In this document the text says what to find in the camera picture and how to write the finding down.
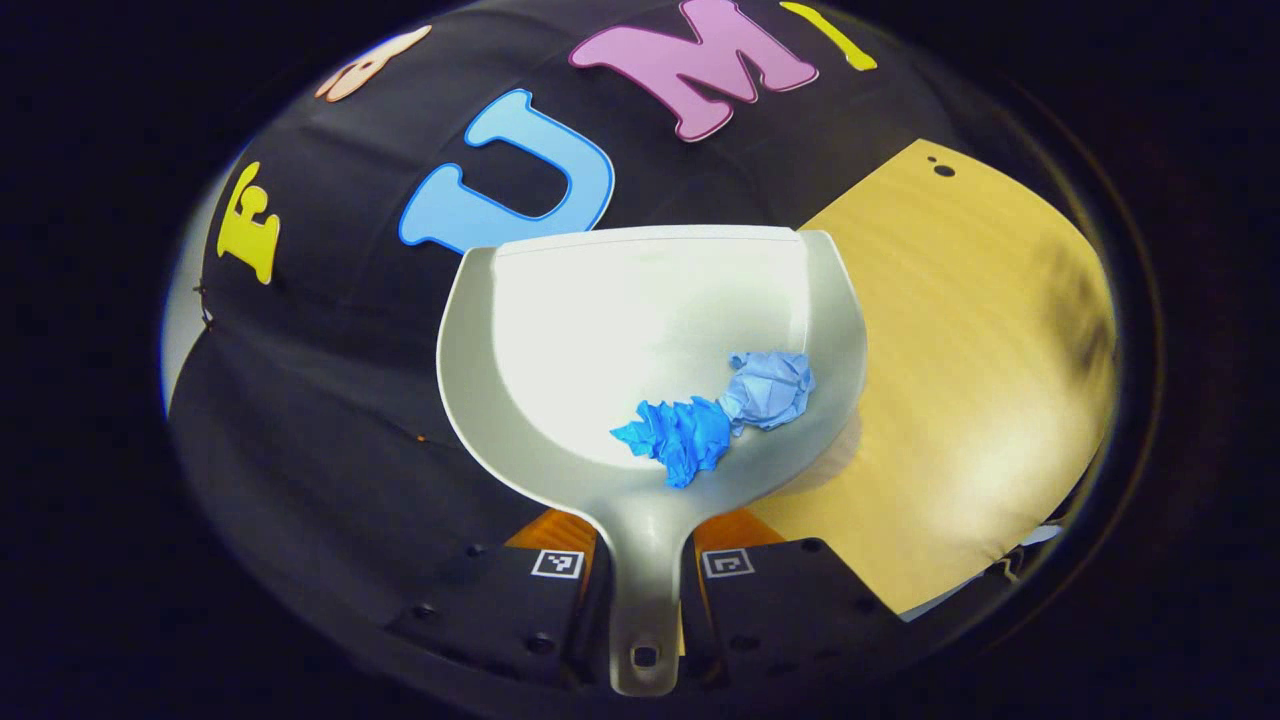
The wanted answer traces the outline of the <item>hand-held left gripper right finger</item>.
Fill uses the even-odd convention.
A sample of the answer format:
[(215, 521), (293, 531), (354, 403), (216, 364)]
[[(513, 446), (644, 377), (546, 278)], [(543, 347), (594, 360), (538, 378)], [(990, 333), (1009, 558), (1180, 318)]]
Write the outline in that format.
[(707, 691), (840, 670), (874, 676), (906, 635), (824, 539), (785, 539), (745, 509), (694, 530), (682, 580), (682, 682)]

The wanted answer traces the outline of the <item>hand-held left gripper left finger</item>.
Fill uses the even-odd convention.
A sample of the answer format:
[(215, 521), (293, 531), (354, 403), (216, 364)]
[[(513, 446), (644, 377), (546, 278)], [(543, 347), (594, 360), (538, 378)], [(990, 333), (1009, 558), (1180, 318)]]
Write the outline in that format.
[(608, 553), (585, 519), (545, 509), (448, 559), (385, 630), (448, 664), (557, 689), (596, 685)]

